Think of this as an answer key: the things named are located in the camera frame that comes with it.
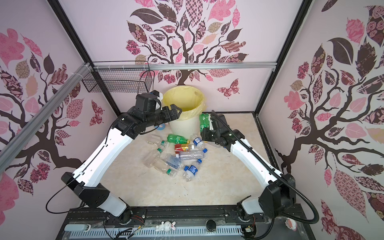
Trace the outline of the green bottle yellow cap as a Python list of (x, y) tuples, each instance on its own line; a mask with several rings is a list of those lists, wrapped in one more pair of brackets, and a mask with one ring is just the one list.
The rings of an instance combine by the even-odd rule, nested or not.
[(210, 129), (211, 121), (210, 121), (210, 115), (206, 113), (202, 113), (199, 115), (200, 120), (200, 132), (202, 132), (204, 129)]

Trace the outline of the clear square bottle green cap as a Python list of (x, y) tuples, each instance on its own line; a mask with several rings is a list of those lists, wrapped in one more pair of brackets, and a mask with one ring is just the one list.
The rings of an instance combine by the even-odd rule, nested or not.
[(164, 149), (164, 146), (159, 146), (157, 149), (151, 150), (144, 158), (144, 165), (148, 168), (151, 168), (153, 163), (155, 163), (160, 158)]

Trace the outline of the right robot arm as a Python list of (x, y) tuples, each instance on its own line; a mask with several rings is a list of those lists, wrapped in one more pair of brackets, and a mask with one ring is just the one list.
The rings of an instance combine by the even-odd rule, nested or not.
[(265, 214), (271, 219), (296, 203), (295, 179), (282, 174), (266, 161), (247, 141), (239, 130), (232, 130), (223, 114), (201, 114), (200, 134), (203, 141), (213, 142), (232, 153), (251, 171), (263, 187), (259, 197), (247, 197), (240, 201), (244, 215)]

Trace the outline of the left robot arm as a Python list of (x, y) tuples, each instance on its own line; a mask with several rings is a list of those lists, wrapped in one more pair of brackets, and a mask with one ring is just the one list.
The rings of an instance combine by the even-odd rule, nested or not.
[(147, 127), (169, 123), (180, 118), (182, 109), (172, 104), (151, 111), (132, 107), (111, 125), (106, 138), (91, 156), (73, 173), (65, 173), (62, 181), (90, 208), (100, 208), (126, 223), (131, 217), (128, 204), (101, 184), (110, 165)]

